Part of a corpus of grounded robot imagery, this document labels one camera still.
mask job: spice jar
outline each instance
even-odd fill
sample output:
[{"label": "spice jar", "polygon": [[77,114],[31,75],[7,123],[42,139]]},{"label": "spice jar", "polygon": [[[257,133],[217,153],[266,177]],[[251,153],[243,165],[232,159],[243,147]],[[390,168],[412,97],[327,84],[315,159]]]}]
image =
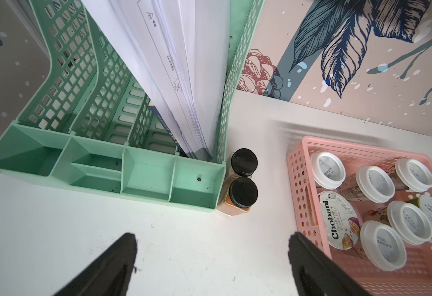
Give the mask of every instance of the spice jar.
[{"label": "spice jar", "polygon": [[258,194],[257,186],[248,177],[228,178],[216,209],[230,216],[247,213]]},{"label": "spice jar", "polygon": [[397,159],[389,176],[396,191],[425,192],[432,187],[432,173],[413,158]]},{"label": "spice jar", "polygon": [[258,165],[254,152],[246,148],[231,153],[226,163],[226,178],[232,176],[250,178]]}]

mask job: plastic grid mesh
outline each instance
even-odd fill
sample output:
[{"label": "plastic grid mesh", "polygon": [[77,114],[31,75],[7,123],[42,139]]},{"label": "plastic grid mesh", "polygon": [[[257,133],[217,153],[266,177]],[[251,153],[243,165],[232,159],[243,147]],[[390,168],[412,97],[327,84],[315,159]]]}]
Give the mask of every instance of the plastic grid mesh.
[{"label": "plastic grid mesh", "polygon": [[150,128],[152,122],[152,111],[149,108],[150,99],[145,95],[142,105],[140,106],[139,113],[137,113],[136,121],[132,126],[129,134],[128,142],[133,147],[141,148],[144,143],[145,136]]},{"label": "plastic grid mesh", "polygon": [[[407,263],[403,268],[392,272],[382,271],[368,260],[349,256],[345,251],[329,247],[321,212],[318,211],[320,208],[316,195],[319,191],[310,182],[312,172],[309,156],[317,151],[328,151],[338,156],[346,168],[347,175],[355,173],[361,165],[376,165],[382,169],[390,169],[400,158],[415,158],[432,172],[432,160],[419,153],[388,150],[310,136],[303,138],[302,143],[287,156],[295,218],[299,231],[372,294],[432,295],[432,240],[419,246],[406,244]],[[432,188],[422,194],[432,196]],[[396,192],[393,200],[406,201],[419,196],[420,193],[399,191]],[[354,202],[352,205],[358,213],[361,225],[363,213],[382,207],[381,204],[369,201]]]},{"label": "plastic grid mesh", "polygon": [[145,92],[139,82],[132,77],[120,100],[118,109],[104,137],[105,141],[117,144],[127,142],[131,128],[136,121]]},{"label": "plastic grid mesh", "polygon": [[17,119],[24,125],[61,132],[96,73],[89,27],[77,0],[30,4],[50,53],[50,72]]},{"label": "plastic grid mesh", "polygon": [[264,0],[254,0],[249,11],[247,20],[242,30],[243,34],[241,40],[237,45],[237,50],[234,55],[229,73],[226,75],[226,83],[224,86],[223,103],[221,106],[221,114],[219,115],[218,129],[217,129],[217,148],[216,155],[213,158],[214,162],[222,163],[226,156],[227,144],[227,124],[229,121],[229,110],[233,100],[234,92],[236,91],[237,83],[241,77],[243,66],[252,37],[255,32],[257,21],[259,20],[260,12],[264,5]]},{"label": "plastic grid mesh", "polygon": [[89,15],[87,20],[98,60],[98,79],[71,130],[103,140],[132,75],[95,21]]}]

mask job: bottle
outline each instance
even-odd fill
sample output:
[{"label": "bottle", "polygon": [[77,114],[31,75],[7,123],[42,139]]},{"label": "bottle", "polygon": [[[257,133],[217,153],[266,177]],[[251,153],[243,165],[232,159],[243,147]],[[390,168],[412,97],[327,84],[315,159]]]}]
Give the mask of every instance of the bottle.
[{"label": "bottle", "polygon": [[232,176],[250,178],[258,165],[254,152],[246,148],[231,153],[226,163],[226,178]]},{"label": "bottle", "polygon": [[361,240],[346,253],[370,260],[377,268],[393,271],[405,266],[407,251],[397,232],[378,221],[367,221],[361,228]]},{"label": "bottle", "polygon": [[425,192],[432,187],[432,173],[413,158],[397,159],[389,176],[396,191]]},{"label": "bottle", "polygon": [[316,187],[336,189],[344,182],[346,170],[342,161],[329,152],[315,152],[310,156]]},{"label": "bottle", "polygon": [[432,226],[424,212],[413,204],[394,200],[388,206],[364,213],[364,222],[378,221],[389,225],[402,240],[421,245],[432,238]]},{"label": "bottle", "polygon": [[226,180],[216,209],[230,216],[247,213],[259,194],[254,181],[248,177],[232,177]]},{"label": "bottle", "polygon": [[389,175],[376,166],[362,166],[355,174],[346,178],[339,190],[349,201],[372,200],[383,204],[395,194]]}]

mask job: blue leaf illustration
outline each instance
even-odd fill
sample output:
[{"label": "blue leaf illustration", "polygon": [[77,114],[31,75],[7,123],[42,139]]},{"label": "blue leaf illustration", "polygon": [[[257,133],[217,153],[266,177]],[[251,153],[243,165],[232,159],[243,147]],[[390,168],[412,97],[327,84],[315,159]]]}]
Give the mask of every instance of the blue leaf illustration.
[{"label": "blue leaf illustration", "polygon": [[323,79],[340,98],[361,66],[371,30],[372,3],[367,0],[365,6],[357,6],[356,13],[344,22],[326,45],[321,58]]},{"label": "blue leaf illustration", "polygon": [[412,42],[430,0],[373,0],[374,34]]},{"label": "blue leaf illustration", "polygon": [[360,2],[364,0],[321,0],[300,24],[291,69],[324,48],[339,26],[354,13],[355,4]]}]

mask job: black jar lid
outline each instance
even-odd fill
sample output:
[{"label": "black jar lid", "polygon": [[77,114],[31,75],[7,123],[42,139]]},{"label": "black jar lid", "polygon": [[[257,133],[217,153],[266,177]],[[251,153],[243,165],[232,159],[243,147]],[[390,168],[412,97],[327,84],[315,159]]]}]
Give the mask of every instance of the black jar lid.
[{"label": "black jar lid", "polygon": [[257,169],[257,157],[249,149],[242,148],[231,157],[231,167],[234,172],[242,177],[248,177]]},{"label": "black jar lid", "polygon": [[247,177],[239,177],[229,186],[229,198],[234,205],[242,209],[247,209],[253,205],[258,195],[259,191],[254,181]]}]

